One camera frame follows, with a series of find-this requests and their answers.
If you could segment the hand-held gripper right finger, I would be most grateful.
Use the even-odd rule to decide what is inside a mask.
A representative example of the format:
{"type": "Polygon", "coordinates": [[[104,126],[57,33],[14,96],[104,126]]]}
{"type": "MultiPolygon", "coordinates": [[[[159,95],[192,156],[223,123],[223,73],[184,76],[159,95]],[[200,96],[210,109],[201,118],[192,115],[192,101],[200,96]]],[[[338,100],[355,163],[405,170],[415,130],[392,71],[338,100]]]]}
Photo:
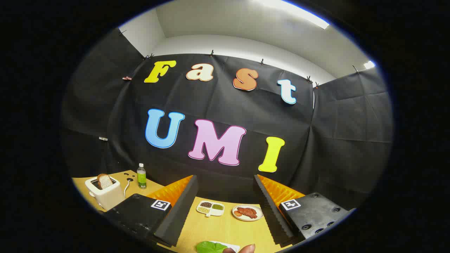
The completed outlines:
{"type": "Polygon", "coordinates": [[[302,194],[262,175],[253,189],[275,244],[295,245],[312,240],[352,213],[323,194],[302,194]]]}

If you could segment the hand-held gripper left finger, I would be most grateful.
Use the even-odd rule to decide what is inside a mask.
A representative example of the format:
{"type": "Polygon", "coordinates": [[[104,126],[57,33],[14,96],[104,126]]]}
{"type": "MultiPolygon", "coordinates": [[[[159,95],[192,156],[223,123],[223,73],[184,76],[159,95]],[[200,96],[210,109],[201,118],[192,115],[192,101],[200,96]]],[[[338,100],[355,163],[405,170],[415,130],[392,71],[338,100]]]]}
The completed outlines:
{"type": "Polygon", "coordinates": [[[132,194],[103,216],[140,241],[176,246],[197,192],[191,175],[146,196],[132,194]]]}

